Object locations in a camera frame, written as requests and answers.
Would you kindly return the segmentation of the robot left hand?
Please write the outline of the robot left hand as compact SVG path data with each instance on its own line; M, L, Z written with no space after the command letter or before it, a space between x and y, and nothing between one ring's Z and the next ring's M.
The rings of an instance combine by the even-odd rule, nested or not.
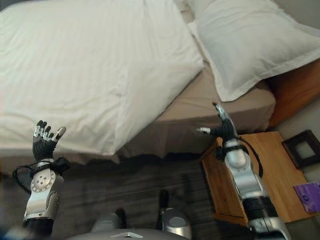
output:
M36 124L32 136L32 153L37 162L53 158L56 145L66 130L66 127L62 126L53 133L46 121L40 120Z

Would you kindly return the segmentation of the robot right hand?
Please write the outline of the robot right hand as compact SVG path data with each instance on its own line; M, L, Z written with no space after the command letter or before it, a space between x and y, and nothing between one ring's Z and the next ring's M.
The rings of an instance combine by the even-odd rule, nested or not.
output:
M213 102L212 105L215 107L218 112L218 116L221 119L221 125L215 128L209 127L198 127L195 130L199 133L212 135L223 140L234 139L238 137L237 129L228 115L228 113L224 110L224 108L218 104Z

